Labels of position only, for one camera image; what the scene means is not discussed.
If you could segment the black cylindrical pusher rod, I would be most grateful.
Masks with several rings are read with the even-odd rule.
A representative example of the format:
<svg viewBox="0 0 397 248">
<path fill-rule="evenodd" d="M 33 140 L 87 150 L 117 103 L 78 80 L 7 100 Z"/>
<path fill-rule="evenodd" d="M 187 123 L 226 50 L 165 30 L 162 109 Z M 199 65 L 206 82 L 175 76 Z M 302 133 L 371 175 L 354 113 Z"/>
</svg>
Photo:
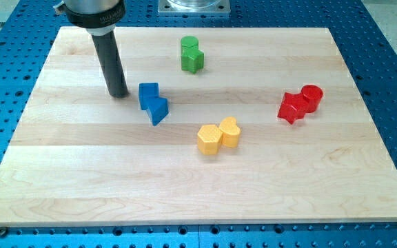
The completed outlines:
<svg viewBox="0 0 397 248">
<path fill-rule="evenodd" d="M 92 40 L 110 96 L 114 98 L 126 97 L 128 88 L 114 32 L 111 31 L 102 36 L 92 36 Z"/>
</svg>

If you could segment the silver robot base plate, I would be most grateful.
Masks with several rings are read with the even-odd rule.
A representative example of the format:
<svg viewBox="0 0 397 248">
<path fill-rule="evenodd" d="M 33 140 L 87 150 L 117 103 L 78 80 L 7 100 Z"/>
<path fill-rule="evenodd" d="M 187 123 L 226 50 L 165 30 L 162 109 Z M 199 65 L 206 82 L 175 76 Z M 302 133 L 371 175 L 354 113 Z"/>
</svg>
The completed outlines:
<svg viewBox="0 0 397 248">
<path fill-rule="evenodd" d="M 159 14 L 228 14 L 230 0 L 159 0 Z"/>
</svg>

